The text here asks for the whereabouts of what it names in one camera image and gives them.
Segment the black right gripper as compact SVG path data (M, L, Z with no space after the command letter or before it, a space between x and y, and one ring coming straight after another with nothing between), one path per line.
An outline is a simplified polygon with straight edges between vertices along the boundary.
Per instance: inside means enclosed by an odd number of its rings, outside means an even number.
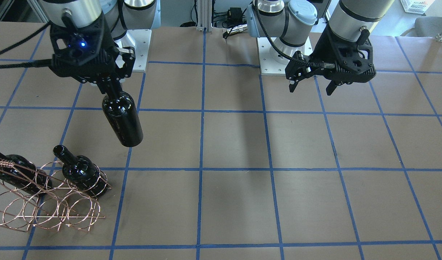
M54 54L49 68L54 74L97 84L107 96L121 95L120 80L133 72L135 49L118 47L103 14L75 30L52 23L50 39Z

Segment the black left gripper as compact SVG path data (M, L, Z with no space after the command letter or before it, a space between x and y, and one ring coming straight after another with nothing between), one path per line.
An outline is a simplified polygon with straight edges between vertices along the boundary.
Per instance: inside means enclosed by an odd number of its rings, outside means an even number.
M289 92L293 93L297 84L314 75L322 75L330 80L326 94L330 96L338 83L366 83L376 76L373 64L373 46L369 40L368 29L357 29L354 42L340 38L326 27L314 51L302 55L299 51L292 56L285 68L289 79Z

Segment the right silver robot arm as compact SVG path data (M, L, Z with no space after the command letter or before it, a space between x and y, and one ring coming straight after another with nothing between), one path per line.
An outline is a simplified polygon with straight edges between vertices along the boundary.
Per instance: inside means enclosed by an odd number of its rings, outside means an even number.
M158 0L42 0L52 23L54 54L49 65L59 77L96 84L102 94L127 96L121 80L129 78L135 62L134 47L116 42L128 30L156 29L161 25Z

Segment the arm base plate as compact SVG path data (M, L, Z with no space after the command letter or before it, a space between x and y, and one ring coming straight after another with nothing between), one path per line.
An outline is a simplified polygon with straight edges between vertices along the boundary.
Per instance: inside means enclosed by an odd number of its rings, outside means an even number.
M150 29L128 30L121 39L115 41L118 47L133 47L135 49L135 62L133 72L145 72L153 31Z
M292 30L283 37L272 37L272 41L280 51L292 57L296 51L303 55L312 53L309 32ZM285 76L285 68L289 60L279 54L269 43L265 35L257 38L261 75Z

